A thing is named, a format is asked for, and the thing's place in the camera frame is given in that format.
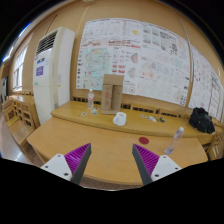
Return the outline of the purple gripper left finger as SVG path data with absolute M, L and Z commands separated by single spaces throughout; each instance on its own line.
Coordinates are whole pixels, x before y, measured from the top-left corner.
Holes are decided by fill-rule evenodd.
M 85 144 L 66 155 L 56 154 L 42 169 L 79 185 L 91 155 L 91 144 Z

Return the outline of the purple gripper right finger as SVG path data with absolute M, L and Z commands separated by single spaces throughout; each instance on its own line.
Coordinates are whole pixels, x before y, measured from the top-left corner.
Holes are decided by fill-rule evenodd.
M 132 154 L 137 164 L 143 185 L 148 185 L 181 170 L 181 167 L 168 155 L 158 156 L 137 144 L 133 145 Z

